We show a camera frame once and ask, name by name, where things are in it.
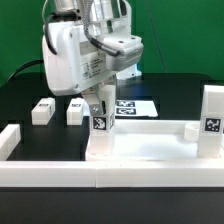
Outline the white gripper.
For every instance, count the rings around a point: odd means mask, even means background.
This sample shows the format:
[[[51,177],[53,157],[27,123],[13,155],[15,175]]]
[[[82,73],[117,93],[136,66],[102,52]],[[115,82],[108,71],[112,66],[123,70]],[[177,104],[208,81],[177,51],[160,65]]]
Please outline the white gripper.
[[[103,86],[98,83],[107,79],[107,85],[117,85],[114,72],[107,69],[106,55],[89,43],[82,25],[76,26],[73,22],[50,23],[49,36],[57,54],[49,50],[46,38],[42,39],[42,51],[51,92],[62,96],[83,91],[82,97],[89,106],[90,115],[105,115]]]

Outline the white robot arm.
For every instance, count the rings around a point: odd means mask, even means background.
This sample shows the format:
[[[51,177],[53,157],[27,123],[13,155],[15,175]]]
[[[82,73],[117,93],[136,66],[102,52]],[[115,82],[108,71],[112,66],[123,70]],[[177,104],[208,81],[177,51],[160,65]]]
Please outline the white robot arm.
[[[107,113],[102,89],[135,62],[135,38],[127,29],[122,0],[52,0],[44,21],[43,60],[56,96],[80,94],[90,113]]]

